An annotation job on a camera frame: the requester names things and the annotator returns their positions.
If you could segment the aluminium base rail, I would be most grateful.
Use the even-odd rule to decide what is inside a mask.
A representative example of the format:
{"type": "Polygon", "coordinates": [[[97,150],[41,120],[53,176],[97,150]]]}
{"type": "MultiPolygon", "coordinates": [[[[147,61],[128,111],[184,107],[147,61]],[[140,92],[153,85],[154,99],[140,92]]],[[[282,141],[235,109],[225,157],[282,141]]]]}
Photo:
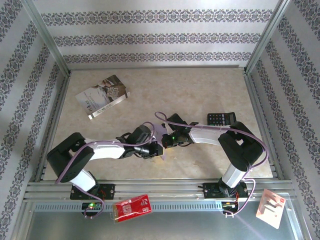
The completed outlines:
{"type": "MultiPolygon", "coordinates": [[[[291,180],[275,178],[257,178],[252,200],[258,200],[264,189],[285,197],[296,199],[297,194],[291,180]]],[[[200,188],[203,183],[216,183],[217,179],[120,179],[102,180],[101,184],[114,184],[115,201],[129,199],[142,194],[148,194],[154,202],[204,200],[204,192],[200,188]]],[[[53,180],[29,182],[27,184],[24,202],[69,202],[72,185],[69,183],[55,184],[53,180]]]]}

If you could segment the pink blister package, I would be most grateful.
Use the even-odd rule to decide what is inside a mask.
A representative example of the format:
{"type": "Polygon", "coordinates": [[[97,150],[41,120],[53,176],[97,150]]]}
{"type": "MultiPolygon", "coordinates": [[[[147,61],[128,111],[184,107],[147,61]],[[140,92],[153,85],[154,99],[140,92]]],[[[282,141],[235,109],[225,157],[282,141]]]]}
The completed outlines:
{"type": "Polygon", "coordinates": [[[286,199],[284,197],[269,189],[264,189],[256,212],[256,217],[273,228],[279,229],[285,204],[286,199]]]}

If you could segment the black calculator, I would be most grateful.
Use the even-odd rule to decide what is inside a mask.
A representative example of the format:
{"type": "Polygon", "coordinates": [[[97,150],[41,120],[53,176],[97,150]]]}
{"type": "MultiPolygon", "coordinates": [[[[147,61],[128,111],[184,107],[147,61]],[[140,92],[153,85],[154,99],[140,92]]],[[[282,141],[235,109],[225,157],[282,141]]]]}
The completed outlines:
{"type": "Polygon", "coordinates": [[[209,126],[229,126],[236,121],[237,119],[234,112],[207,114],[207,125],[209,126]]]}

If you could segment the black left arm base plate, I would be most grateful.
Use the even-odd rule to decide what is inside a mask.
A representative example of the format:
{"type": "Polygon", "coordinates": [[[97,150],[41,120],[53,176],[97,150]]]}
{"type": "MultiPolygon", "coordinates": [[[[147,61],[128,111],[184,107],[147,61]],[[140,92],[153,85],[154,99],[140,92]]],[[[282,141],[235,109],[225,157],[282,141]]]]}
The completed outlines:
{"type": "MultiPolygon", "coordinates": [[[[102,200],[113,200],[115,194],[115,185],[111,183],[98,183],[91,190],[88,191],[102,200]]],[[[70,191],[71,200],[94,200],[94,197],[88,196],[81,192],[75,186],[72,186],[70,191]]]]}

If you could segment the aluminium side rail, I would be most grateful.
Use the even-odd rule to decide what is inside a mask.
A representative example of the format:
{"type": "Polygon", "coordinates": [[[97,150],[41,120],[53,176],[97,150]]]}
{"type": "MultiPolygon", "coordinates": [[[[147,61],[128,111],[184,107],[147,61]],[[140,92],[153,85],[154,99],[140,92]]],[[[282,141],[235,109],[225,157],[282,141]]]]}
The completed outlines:
{"type": "Polygon", "coordinates": [[[261,107],[254,83],[252,81],[251,76],[248,75],[245,71],[243,72],[243,77],[244,77],[245,85],[246,85],[248,95],[253,107],[255,118],[257,120],[259,132],[261,134],[263,142],[265,143],[265,145],[269,150],[268,161],[271,167],[272,175],[274,178],[277,178],[278,180],[284,180],[285,177],[283,175],[281,166],[279,164],[276,149],[274,147],[271,135],[269,133],[268,125],[264,117],[263,108],[261,107]]]}
{"type": "Polygon", "coordinates": [[[60,86],[60,90],[56,95],[56,102],[53,106],[53,109],[51,111],[51,117],[48,121],[47,125],[47,131],[45,138],[43,140],[43,148],[42,152],[40,154],[39,163],[37,165],[37,168],[35,170],[35,173],[31,179],[31,182],[39,182],[42,179],[43,171],[47,164],[47,153],[51,150],[51,147],[53,145],[53,141],[55,138],[55,134],[57,131],[59,119],[61,116],[63,104],[66,98],[68,86],[70,83],[72,73],[70,72],[68,76],[66,76],[60,86]]]}

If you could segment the aluminium frame post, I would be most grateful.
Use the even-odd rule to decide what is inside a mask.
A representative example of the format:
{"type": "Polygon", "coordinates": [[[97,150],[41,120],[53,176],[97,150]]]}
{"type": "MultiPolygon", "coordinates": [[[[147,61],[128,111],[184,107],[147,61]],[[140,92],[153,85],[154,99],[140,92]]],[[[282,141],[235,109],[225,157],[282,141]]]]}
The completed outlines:
{"type": "Polygon", "coordinates": [[[249,58],[246,66],[244,67],[244,72],[246,75],[252,72],[253,68],[255,67],[257,61],[259,60],[262,52],[264,51],[267,43],[270,41],[272,35],[274,34],[277,25],[279,24],[280,20],[282,19],[289,3],[291,0],[279,0],[275,9],[268,21],[267,25],[265,26],[261,37],[255,46],[251,57],[249,58]]]}
{"type": "Polygon", "coordinates": [[[51,54],[53,55],[55,61],[57,62],[58,66],[61,70],[63,70],[65,75],[70,75],[70,69],[61,54],[53,36],[51,35],[50,31],[48,30],[47,25],[45,24],[40,12],[38,11],[36,5],[34,4],[33,0],[20,0],[23,7],[25,8],[26,12],[30,16],[32,22],[34,23],[37,31],[39,32],[41,38],[43,39],[44,43],[47,45],[48,49],[50,50],[51,54]]]}

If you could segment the white photo-cover book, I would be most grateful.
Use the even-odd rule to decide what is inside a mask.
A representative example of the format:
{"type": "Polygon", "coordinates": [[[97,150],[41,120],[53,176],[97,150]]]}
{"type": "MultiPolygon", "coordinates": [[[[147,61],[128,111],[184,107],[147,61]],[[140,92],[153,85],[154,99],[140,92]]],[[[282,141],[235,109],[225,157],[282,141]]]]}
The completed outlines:
{"type": "Polygon", "coordinates": [[[75,98],[92,120],[129,96],[126,86],[114,74],[78,93],[75,98]]]}

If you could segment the aluminium rear rail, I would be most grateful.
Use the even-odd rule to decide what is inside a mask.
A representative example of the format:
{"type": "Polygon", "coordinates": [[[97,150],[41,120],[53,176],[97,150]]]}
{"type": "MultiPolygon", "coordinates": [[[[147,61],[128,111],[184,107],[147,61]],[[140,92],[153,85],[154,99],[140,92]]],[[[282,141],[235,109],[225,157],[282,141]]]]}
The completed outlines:
{"type": "Polygon", "coordinates": [[[244,66],[239,66],[236,64],[231,64],[231,65],[137,65],[137,66],[129,66],[129,65],[124,65],[124,66],[113,66],[113,67],[98,67],[98,66],[93,66],[93,67],[82,67],[82,68],[69,68],[69,71],[109,71],[109,70],[136,70],[136,69],[217,69],[217,68],[236,68],[236,69],[245,69],[244,66]]]}

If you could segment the grey metal sheet panel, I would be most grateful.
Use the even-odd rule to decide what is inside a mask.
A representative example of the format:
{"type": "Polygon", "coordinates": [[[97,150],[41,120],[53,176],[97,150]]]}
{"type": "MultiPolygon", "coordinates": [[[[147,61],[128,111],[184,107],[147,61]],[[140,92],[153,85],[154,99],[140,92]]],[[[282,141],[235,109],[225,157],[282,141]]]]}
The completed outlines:
{"type": "Polygon", "coordinates": [[[75,212],[34,213],[26,240],[304,240],[282,217],[275,229],[251,209],[225,218],[219,212],[154,212],[121,223],[110,214],[85,219],[75,212]]]}

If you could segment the red packet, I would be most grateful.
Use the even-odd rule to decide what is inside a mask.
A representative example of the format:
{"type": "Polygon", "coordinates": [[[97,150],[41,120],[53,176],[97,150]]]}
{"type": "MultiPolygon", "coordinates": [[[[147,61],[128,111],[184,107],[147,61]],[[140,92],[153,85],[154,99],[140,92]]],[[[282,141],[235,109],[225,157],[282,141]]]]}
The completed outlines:
{"type": "Polygon", "coordinates": [[[122,200],[112,205],[112,216],[115,223],[125,222],[152,212],[153,209],[147,194],[122,200]]]}

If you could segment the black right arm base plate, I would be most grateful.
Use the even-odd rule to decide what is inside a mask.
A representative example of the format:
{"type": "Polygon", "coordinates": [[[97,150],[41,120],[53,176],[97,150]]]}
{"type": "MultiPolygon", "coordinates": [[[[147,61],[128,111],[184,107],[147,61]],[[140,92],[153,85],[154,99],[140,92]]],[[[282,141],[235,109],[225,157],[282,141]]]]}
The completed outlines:
{"type": "Polygon", "coordinates": [[[222,182],[205,182],[199,188],[202,188],[205,199],[235,199],[249,196],[247,185],[243,181],[233,188],[222,182]]]}

